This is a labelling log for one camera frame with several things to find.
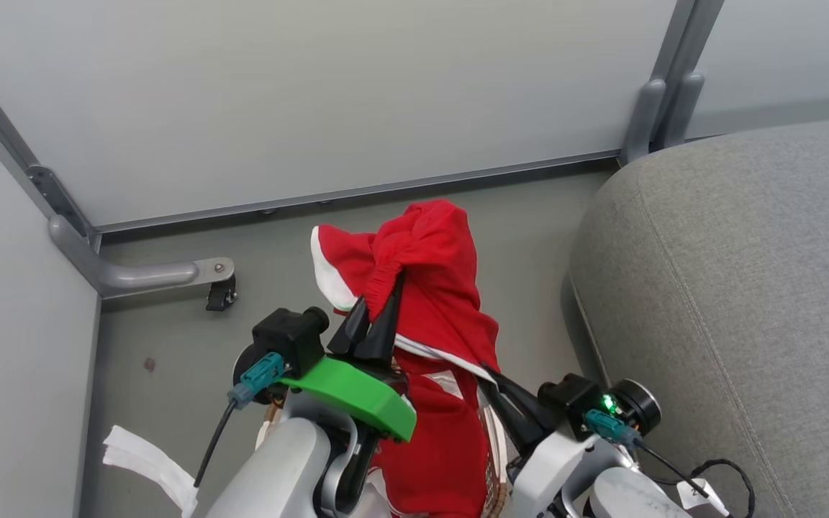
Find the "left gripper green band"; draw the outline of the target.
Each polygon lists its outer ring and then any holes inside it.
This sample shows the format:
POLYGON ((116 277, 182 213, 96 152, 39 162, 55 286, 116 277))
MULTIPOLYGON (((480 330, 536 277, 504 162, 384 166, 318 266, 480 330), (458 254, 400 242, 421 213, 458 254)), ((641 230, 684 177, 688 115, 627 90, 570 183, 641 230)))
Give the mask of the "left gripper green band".
MULTIPOLYGON (((356 299, 327 345, 332 356, 356 358, 371 365, 392 364, 405 276, 405 272, 396 276, 394 289, 372 324, 364 297, 356 299)), ((280 383, 401 442, 410 442, 417 426, 417 411, 404 394, 338 358, 324 357, 302 377, 284 376, 280 383)))

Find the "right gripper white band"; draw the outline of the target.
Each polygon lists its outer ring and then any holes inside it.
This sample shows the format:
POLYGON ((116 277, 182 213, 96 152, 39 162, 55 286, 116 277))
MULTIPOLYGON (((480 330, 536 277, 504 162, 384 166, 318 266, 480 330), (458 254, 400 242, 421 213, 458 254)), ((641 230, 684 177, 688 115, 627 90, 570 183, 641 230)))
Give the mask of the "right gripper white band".
POLYGON ((529 457, 511 483, 507 517, 581 517, 578 501, 595 479, 601 438, 576 439, 537 396, 490 364, 483 369, 490 377, 478 380, 484 399, 517 454, 529 457))

